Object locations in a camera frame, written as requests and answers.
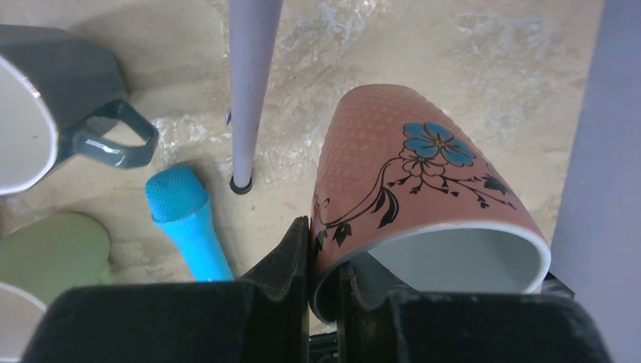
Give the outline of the orange floral mug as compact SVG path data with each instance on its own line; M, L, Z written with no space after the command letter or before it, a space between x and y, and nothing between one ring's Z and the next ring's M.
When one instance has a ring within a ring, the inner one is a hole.
M312 200L310 305L336 323L331 278L372 257L419 291L533 293L550 245L505 179L417 91L362 85L336 106Z

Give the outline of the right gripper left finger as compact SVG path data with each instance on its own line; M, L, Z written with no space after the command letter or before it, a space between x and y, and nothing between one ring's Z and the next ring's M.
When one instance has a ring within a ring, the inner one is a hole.
M235 281L78 287L24 362L306 362L308 219Z

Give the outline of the light green mug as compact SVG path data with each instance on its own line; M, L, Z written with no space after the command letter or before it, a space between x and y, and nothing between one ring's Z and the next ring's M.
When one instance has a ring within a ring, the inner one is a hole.
M110 236L95 219L60 213L1 239L1 360L18 362L48 306L74 287L111 282Z

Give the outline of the dark grey angular mug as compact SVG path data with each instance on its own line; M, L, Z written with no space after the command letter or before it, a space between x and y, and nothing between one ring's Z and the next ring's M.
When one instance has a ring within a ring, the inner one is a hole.
M1 27L1 193L26 191L74 156L146 166L159 133L129 103L116 56L62 29Z

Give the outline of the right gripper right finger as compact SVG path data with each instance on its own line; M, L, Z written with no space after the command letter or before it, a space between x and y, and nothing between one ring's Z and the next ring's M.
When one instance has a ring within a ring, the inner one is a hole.
M609 362L576 302L541 294L415 290L363 255L336 279L342 362Z

